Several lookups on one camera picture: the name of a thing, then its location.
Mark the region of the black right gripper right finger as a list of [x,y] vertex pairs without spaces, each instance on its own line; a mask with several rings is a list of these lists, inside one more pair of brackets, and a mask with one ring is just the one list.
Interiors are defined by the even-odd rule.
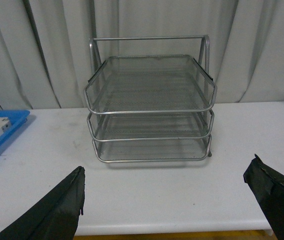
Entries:
[[284,175],[264,164],[255,155],[243,174],[271,229],[284,240]]

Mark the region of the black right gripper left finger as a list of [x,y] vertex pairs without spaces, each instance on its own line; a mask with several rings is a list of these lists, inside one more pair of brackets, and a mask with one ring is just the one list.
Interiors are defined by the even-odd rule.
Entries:
[[85,169],[75,168],[0,232],[0,240],[72,240],[85,202]]

